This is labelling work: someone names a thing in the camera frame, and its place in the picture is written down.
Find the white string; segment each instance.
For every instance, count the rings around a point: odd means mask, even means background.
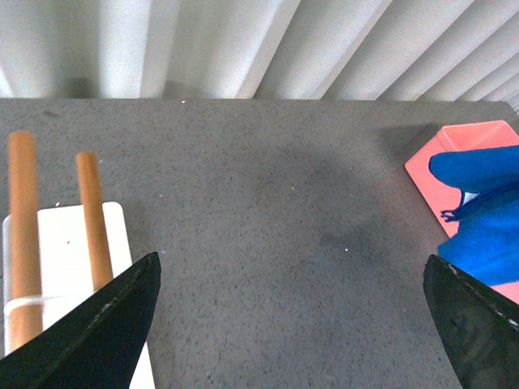
[[[18,297],[15,298],[3,307],[3,315],[5,320],[5,354],[7,355],[12,351],[12,344],[11,344],[11,325],[9,323],[9,317],[11,316],[11,313],[13,310],[20,308],[21,306],[37,306],[37,305],[43,305],[47,301],[53,301],[53,300],[73,300],[73,301],[84,301],[90,296],[92,296],[93,293],[88,294],[76,294],[76,295],[68,295],[68,296],[40,296],[40,295],[32,295],[32,296],[24,296],[24,297]]]
[[[37,306],[37,305],[43,305],[43,303],[47,301],[52,300],[79,300],[79,299],[86,299],[92,296],[92,293],[89,294],[76,294],[76,295],[67,295],[67,296],[39,296],[39,295],[32,295],[32,296],[23,296],[15,298],[14,300],[11,300],[7,302],[7,304],[3,307],[3,315],[5,318],[8,318],[11,315],[11,312],[15,310],[16,308],[20,308],[21,306]]]

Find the white board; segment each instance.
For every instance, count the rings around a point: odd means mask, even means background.
[[[103,212],[115,277],[132,264],[127,229],[121,205],[104,203]],[[8,216],[2,225],[4,307],[11,300],[10,226],[11,217]],[[56,207],[39,211],[38,230],[42,297],[58,297],[45,301],[43,305],[45,330],[92,295],[92,273],[90,272],[83,206]],[[8,326],[9,320],[4,320],[6,355],[11,351]],[[144,344],[130,388],[155,388],[146,344]]]

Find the wooden dowel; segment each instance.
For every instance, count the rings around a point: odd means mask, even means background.
[[[36,145],[30,132],[9,135],[9,199],[11,207],[11,299],[41,295],[38,241]],[[12,351],[42,332],[40,305],[11,312]]]
[[[84,207],[88,253],[94,290],[99,290],[113,278],[112,263],[106,236],[101,184],[97,173],[97,159],[93,152],[81,152],[75,158],[78,168],[79,192]]]

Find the curtain fold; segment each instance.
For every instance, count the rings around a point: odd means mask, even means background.
[[[491,100],[517,0],[2,0],[0,97]]]

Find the pink tray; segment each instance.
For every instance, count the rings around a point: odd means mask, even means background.
[[[449,237],[457,233],[458,223],[445,223],[440,213],[458,207],[461,194],[458,189],[446,186],[429,172],[431,157],[440,152],[463,152],[518,144],[519,136],[503,120],[444,126],[405,163],[405,169]],[[493,289],[519,304],[519,281],[497,285]]]

